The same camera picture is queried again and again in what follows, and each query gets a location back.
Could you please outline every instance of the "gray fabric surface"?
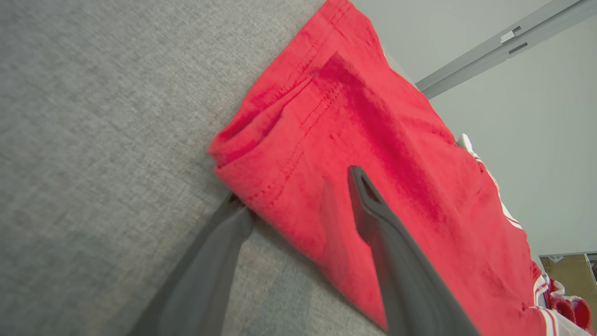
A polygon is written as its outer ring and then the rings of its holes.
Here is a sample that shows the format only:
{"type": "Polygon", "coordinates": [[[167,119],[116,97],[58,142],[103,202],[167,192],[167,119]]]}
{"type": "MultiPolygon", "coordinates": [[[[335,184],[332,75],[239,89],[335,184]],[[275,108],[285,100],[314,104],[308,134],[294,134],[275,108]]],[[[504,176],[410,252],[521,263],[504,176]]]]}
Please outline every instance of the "gray fabric surface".
{"type": "MultiPolygon", "coordinates": [[[[0,334],[125,335],[224,197],[205,149],[322,0],[0,2],[0,334]]],[[[273,230],[224,335],[381,334],[273,230]]]]}

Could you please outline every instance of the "red t-shirt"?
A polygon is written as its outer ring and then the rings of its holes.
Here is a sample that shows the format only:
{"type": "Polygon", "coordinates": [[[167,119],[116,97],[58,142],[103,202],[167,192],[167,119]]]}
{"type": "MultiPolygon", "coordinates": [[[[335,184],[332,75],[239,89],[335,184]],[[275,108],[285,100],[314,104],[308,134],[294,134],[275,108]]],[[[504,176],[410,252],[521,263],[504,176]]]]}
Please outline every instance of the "red t-shirt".
{"type": "Polygon", "coordinates": [[[350,205],[353,165],[482,334],[549,329],[549,313],[529,309],[543,284],[527,235],[504,215],[493,178],[391,70],[370,21],[350,2],[324,4],[208,151],[222,181],[382,327],[373,259],[350,205]]]}

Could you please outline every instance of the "white wall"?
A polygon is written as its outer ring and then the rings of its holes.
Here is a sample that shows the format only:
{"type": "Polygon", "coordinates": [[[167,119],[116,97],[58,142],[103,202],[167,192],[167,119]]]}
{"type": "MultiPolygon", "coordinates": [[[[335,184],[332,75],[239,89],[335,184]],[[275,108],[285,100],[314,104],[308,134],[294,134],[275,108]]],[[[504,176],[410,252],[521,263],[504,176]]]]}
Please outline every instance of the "white wall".
{"type": "Polygon", "coordinates": [[[470,136],[535,256],[597,251],[597,16],[431,103],[470,136]]]}
{"type": "Polygon", "coordinates": [[[416,83],[550,0],[352,0],[416,83]]]}

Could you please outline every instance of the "cardboard box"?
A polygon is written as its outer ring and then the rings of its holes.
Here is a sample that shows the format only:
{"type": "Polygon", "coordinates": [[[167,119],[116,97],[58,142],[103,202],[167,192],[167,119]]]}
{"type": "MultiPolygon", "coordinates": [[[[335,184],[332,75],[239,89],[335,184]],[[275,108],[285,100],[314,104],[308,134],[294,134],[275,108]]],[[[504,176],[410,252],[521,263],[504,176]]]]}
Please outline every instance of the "cardboard box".
{"type": "Polygon", "coordinates": [[[597,281],[586,255],[566,255],[558,262],[541,257],[541,262],[549,278],[564,285],[566,295],[582,297],[597,312],[597,281]]]}

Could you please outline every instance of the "red and white garment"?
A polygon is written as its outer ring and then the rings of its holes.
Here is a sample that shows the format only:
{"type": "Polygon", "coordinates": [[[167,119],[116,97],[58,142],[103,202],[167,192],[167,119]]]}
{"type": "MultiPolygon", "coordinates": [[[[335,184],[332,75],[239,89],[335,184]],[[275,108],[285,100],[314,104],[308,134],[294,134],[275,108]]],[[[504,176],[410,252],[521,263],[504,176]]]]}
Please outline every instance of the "red and white garment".
{"type": "Polygon", "coordinates": [[[328,0],[210,145],[216,174],[382,328],[347,186],[362,167],[482,335],[555,335],[541,272],[497,185],[387,64],[371,22],[328,0]]]}
{"type": "MultiPolygon", "coordinates": [[[[497,185],[496,179],[487,170],[479,155],[473,151],[473,145],[469,137],[466,134],[460,135],[456,144],[469,152],[478,162],[480,168],[487,171],[496,184],[498,195],[500,195],[500,187],[497,185]]],[[[512,226],[522,229],[520,223],[512,217],[503,202],[501,202],[501,208],[512,226]]],[[[587,303],[580,297],[565,296],[564,286],[553,279],[550,280],[546,274],[542,274],[537,264],[533,263],[532,269],[533,274],[537,276],[537,280],[533,286],[534,305],[530,308],[539,309],[545,318],[547,335],[587,335],[588,333],[585,330],[590,328],[591,323],[591,311],[587,303]],[[540,296],[543,294],[547,294],[545,300],[549,309],[540,307],[540,296]]]]}

